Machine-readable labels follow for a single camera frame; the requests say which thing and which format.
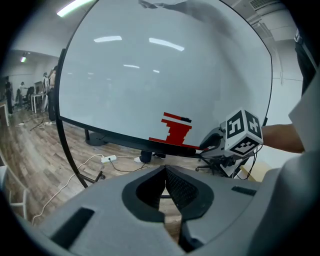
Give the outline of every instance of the black cable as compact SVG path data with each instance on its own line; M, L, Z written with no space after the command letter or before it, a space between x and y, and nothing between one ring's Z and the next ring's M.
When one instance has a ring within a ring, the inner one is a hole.
M114 163L111 162L111 159L110 159L110 158L109 158L108 160L110 161L110 163L112 164L112 166L113 166L113 168L114 168L115 170L117 170L118 172L122 172L122 173L133 173L133 172L135 172L135 171L141 170L142 168L148 168L148 167L149 167L149 166L145 166L146 163L144 163L140 168L138 168L138 169L136 169L136 170L132 170L132 171L119 170L119 169L117 169L117 168L115 167Z
M255 165L255 163L256 163L256 160L257 160L257 153L253 152L253 154L254 154L253 163L252 163L252 166L251 166L251 168L250 168L250 171L248 172L248 175L246 176L245 180L248 180L248 178L250 177L252 168L254 167L254 165Z
M262 147L263 147L263 145L261 145L261 147L259 148L259 150L258 150L258 148L256 148L256 152L253 151L253 162L252 162L252 166L251 166L251 168L250 168L250 170L249 170L246 178L240 178L240 177L238 176L238 174L236 174L236 176L237 176L240 180L243 180L243 181L244 181L244 180L248 180L248 178L250 177L251 171L252 171L252 169L253 169L253 167L254 167L254 165L255 165L255 163L256 163L257 156L258 156L258 152L262 149Z
M27 120L27 121L23 121L23 122L21 122L21 123L27 123L27 122L29 122L29 121L31 121L32 120L32 118L30 118L29 120Z
M37 124L35 127L33 127L33 128L30 130L30 132L31 132L34 128L36 128L36 127L38 127L39 125L41 125L43 122L44 122L44 118L42 118L41 123L39 123L39 124Z
M236 173L236 171L237 171L238 169L241 170L240 167L243 166L243 165L245 165L246 162L248 161L248 159L249 159L249 157L247 157L247 158L245 158L245 159L242 159L241 162L236 166L236 168L234 169L234 171L233 171L233 173L232 173L232 175L231 175L231 178L232 178L232 179L235 177L235 175L238 176L238 172L239 172L239 171L238 171L237 173Z

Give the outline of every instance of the chair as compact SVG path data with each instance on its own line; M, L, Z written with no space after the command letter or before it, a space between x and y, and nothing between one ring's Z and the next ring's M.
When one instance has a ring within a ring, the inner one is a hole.
M0 190L4 191L6 189L6 177L7 174L10 173L10 175L13 177L14 181L23 188L23 197L22 202L11 202L11 191L9 190L9 204L11 207L22 207L23 210L23 218L25 220L28 220L27 216L27 193L28 189L21 183L21 181L17 178L17 176L9 169L8 166L0 166Z

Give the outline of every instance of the ceiling light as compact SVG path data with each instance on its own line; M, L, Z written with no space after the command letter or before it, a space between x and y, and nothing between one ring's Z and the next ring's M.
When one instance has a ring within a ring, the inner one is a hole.
M156 39L156 38L149 38L149 42L153 43L153 44L157 44L157 45L168 46L168 47L174 48L180 52L182 52L185 49L184 47L182 47L180 45L177 45L172 42L165 41L165 40Z
M67 15L68 13L72 12L74 9L91 2L93 0L75 0L71 3L69 3L66 7L64 7L62 10L58 11L56 14L58 14L60 17L63 17Z
M96 39L93 39L96 43L101 43L101 42L110 42L110 41L119 41L122 40L122 37L119 35L114 35L114 36L104 36L104 37L99 37Z
M129 67L129 68L140 69L139 66L135 66L135 65L126 65L126 64L124 64L123 66L124 66L124 67Z

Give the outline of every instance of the desk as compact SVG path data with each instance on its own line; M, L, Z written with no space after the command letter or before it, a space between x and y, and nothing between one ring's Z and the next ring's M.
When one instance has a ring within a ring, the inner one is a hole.
M5 116L5 121L6 121L6 126L10 126L9 125L9 116L8 116L8 107L7 107L7 101L2 101L2 102L0 102L0 110L2 111L4 111L4 116Z
M32 94L31 96L31 109L34 113L37 113L37 107L36 107L36 97L41 97L41 99L43 100L44 95L43 93L38 93L38 94Z

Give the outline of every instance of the white cube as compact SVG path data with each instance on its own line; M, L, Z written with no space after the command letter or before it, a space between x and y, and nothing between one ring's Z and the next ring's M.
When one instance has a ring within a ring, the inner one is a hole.
M227 116L224 147L226 152L243 157L263 142L262 130L257 116L243 108Z

